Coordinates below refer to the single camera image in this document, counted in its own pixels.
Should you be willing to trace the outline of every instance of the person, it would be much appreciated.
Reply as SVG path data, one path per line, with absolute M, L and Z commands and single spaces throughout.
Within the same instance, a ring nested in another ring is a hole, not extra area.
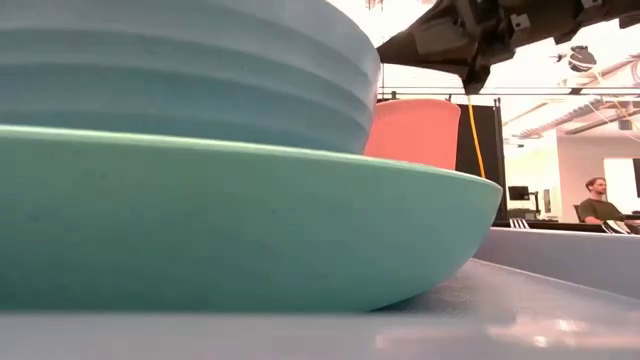
M 589 179 L 584 185 L 589 191 L 589 198 L 578 206 L 578 215 L 582 221 L 588 224 L 602 224 L 607 220 L 620 220 L 620 210 L 604 200 L 607 193 L 607 181 L 604 178 Z

